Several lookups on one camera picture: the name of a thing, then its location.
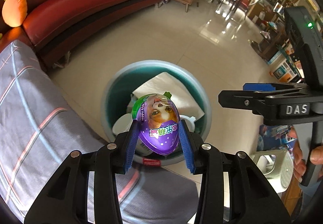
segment human hand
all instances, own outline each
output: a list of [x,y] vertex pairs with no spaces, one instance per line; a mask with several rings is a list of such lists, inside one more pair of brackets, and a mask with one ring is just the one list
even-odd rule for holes
[[[294,128],[292,128],[289,132],[289,136],[293,138],[297,138],[297,134]],[[297,178],[299,182],[302,182],[302,176],[306,171],[306,164],[303,159],[303,152],[300,149],[298,140],[295,143],[293,148],[294,155],[294,176]],[[317,147],[312,150],[310,160],[314,165],[322,165],[323,164],[323,146]],[[323,168],[320,171],[319,178],[323,176]]]

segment tiled floor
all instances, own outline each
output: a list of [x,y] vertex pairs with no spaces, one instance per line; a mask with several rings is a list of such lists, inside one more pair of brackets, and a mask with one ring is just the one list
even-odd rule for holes
[[[244,83],[274,81],[268,67],[253,51],[248,40],[259,42],[257,27],[237,11],[227,16],[228,5],[200,2],[185,13],[185,6],[171,1],[123,18],[73,49],[71,63],[54,70],[50,77],[70,106],[103,138],[100,105],[103,90],[124,66],[141,60],[158,59],[177,64],[192,73],[205,88],[213,110],[206,142],[228,153],[252,153],[261,117],[251,111],[222,108],[221,90],[241,89]],[[185,163],[166,167],[194,180]],[[225,181],[225,204],[228,183]]]

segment metal screw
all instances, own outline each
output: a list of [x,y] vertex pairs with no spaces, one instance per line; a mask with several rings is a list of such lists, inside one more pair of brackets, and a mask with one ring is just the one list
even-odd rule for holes
[[107,145],[107,148],[108,149],[116,149],[117,148],[117,145],[114,144],[114,143],[110,143],[110,144]]
[[245,154],[245,152],[239,152],[239,153],[238,153],[238,157],[239,157],[239,158],[246,158],[246,157],[247,157],[247,155]]
[[74,150],[71,152],[71,157],[78,157],[80,155],[80,152],[78,152],[77,150]]
[[205,150],[209,150],[209,149],[211,149],[211,145],[210,144],[207,144],[207,143],[204,143],[202,145],[202,148],[205,149]]

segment dog picture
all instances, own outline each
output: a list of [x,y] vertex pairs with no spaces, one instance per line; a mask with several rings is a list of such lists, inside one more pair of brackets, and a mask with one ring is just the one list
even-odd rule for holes
[[163,95],[151,95],[147,99],[148,125],[150,129],[160,128],[161,124],[172,120],[178,123],[173,104]]

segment white stool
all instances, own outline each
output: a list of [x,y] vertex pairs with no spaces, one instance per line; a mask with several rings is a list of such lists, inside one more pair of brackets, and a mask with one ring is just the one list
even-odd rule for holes
[[277,193],[286,191],[293,176],[293,161],[287,149],[259,151],[251,156]]

